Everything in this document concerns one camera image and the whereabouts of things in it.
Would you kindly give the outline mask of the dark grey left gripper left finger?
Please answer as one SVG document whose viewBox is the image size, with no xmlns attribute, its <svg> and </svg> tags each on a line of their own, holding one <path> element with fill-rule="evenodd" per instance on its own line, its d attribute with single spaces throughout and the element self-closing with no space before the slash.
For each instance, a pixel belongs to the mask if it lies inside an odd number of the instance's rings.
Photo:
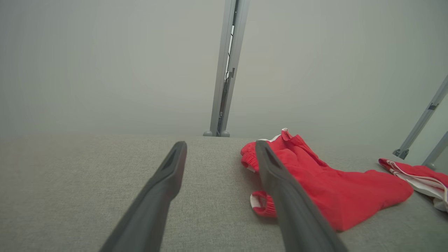
<svg viewBox="0 0 448 252">
<path fill-rule="evenodd" d="M 176 142 L 102 245 L 101 252 L 158 252 L 171 201 L 178 195 L 187 144 Z"/>
</svg>

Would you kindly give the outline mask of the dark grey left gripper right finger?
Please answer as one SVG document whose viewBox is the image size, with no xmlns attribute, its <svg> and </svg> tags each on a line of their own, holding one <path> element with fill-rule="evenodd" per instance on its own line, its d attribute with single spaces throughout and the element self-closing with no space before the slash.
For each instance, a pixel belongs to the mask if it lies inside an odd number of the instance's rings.
<svg viewBox="0 0 448 252">
<path fill-rule="evenodd" d="M 270 148 L 255 145 L 262 186 L 273 199 L 287 252 L 347 252 L 348 249 L 299 182 Z"/>
</svg>

